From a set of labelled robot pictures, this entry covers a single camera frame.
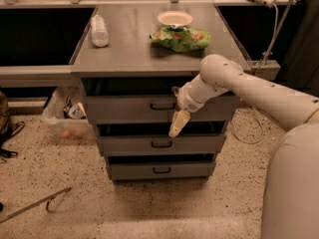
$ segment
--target drawer handle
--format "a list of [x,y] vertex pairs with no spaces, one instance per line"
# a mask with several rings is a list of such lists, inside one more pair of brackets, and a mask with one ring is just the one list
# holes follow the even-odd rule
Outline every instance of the drawer handle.
[[173,110],[175,109],[175,103],[172,103],[171,106],[166,108],[156,108],[154,104],[150,104],[150,107],[154,111],[166,111],[166,110]]
[[153,167],[153,172],[154,173],[170,173],[170,167],[165,171],[157,171],[157,169],[155,167]]
[[171,140],[170,140],[167,145],[158,145],[158,144],[155,144],[155,143],[152,141],[152,142],[151,142],[151,146],[152,146],[153,148],[171,147],[171,146],[172,146],[172,143],[171,143]]

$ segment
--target chip bag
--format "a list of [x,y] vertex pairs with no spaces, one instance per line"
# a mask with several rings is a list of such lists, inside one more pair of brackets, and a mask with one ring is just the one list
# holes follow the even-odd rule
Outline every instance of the chip bag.
[[163,26],[156,33],[150,35],[154,43],[159,43],[176,52],[190,52],[206,48],[210,43],[207,31],[190,28]]

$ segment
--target floor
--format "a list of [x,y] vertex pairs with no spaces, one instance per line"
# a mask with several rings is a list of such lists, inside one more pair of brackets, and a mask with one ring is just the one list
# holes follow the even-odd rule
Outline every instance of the floor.
[[259,238],[267,163],[283,131],[249,107],[228,126],[209,180],[112,183],[93,140],[60,138],[40,115],[13,120],[26,126],[3,146],[19,155],[0,164],[0,218],[72,189],[49,211],[42,203],[0,224],[0,238]]

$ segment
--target white bottle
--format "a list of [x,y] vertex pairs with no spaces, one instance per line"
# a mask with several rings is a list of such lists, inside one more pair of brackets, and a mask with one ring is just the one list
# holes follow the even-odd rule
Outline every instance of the white bottle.
[[104,19],[100,15],[91,18],[92,42],[97,47],[105,47],[109,44],[109,33]]

